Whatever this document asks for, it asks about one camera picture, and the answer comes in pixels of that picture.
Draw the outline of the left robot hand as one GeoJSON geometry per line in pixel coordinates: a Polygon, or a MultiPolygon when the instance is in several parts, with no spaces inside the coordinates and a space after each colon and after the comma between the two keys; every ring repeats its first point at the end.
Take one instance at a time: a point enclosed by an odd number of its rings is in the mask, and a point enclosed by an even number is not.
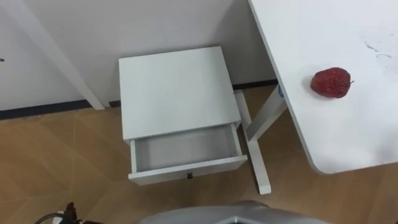
{"type": "Polygon", "coordinates": [[[60,224],[103,224],[91,220],[80,220],[77,217],[76,208],[73,202],[67,204],[66,209],[63,212],[63,218],[60,224]]]}

